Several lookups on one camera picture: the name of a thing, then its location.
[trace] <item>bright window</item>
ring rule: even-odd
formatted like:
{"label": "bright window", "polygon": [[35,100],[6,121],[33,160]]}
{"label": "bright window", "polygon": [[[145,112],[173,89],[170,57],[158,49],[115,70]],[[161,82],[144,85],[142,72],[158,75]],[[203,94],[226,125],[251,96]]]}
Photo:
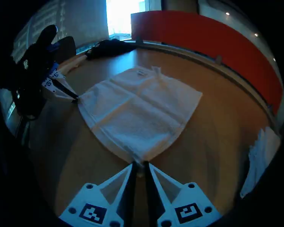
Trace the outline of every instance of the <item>bright window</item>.
{"label": "bright window", "polygon": [[107,25],[110,38],[131,39],[130,15],[145,11],[145,0],[106,0]]}

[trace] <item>wooden table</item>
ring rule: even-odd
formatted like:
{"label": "wooden table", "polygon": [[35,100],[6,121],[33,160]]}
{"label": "wooden table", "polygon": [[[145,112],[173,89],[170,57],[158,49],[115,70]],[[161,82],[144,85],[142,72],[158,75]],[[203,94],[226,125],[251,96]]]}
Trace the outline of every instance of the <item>wooden table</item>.
{"label": "wooden table", "polygon": [[[80,95],[94,84],[140,65],[203,93],[185,130],[151,163],[181,183],[196,182],[221,214],[233,206],[243,162],[264,111],[243,90],[205,66],[158,51],[137,49],[114,58],[84,61],[67,75]],[[31,129],[30,157],[50,207],[59,216],[86,182],[100,184],[128,164],[107,150],[86,126],[75,104],[47,102]],[[147,226],[145,179],[137,178],[134,220]]]}

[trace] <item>white cloth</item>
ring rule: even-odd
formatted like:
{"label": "white cloth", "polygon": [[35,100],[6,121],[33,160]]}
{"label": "white cloth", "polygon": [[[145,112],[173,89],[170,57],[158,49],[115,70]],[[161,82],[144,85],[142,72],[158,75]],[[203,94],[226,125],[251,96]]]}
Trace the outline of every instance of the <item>white cloth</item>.
{"label": "white cloth", "polygon": [[256,186],[276,154],[280,143],[280,138],[270,127],[266,127],[265,132],[263,129],[260,130],[258,140],[254,143],[254,146],[250,147],[248,154],[250,167],[240,192],[241,198],[246,196]]}
{"label": "white cloth", "polygon": [[135,67],[102,81],[79,98],[79,110],[95,136],[127,162],[151,160],[181,134],[201,92]]}

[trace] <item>blue part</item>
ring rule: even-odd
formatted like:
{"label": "blue part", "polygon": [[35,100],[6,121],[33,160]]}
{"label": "blue part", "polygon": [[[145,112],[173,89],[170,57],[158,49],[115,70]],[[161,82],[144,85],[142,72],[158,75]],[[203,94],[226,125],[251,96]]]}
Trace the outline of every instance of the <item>blue part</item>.
{"label": "blue part", "polygon": [[51,74],[53,71],[55,71],[55,69],[57,69],[58,66],[59,66],[59,64],[55,62],[48,74]]}

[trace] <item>red wall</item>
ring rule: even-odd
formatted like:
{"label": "red wall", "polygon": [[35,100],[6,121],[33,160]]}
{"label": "red wall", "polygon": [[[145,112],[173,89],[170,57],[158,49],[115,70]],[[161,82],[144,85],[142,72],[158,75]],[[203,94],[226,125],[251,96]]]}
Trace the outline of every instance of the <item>red wall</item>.
{"label": "red wall", "polygon": [[276,114],[282,98],[280,81],[266,57],[229,26],[198,14],[148,11],[131,15],[132,39],[165,42],[201,52],[222,62],[248,80],[273,105]]}

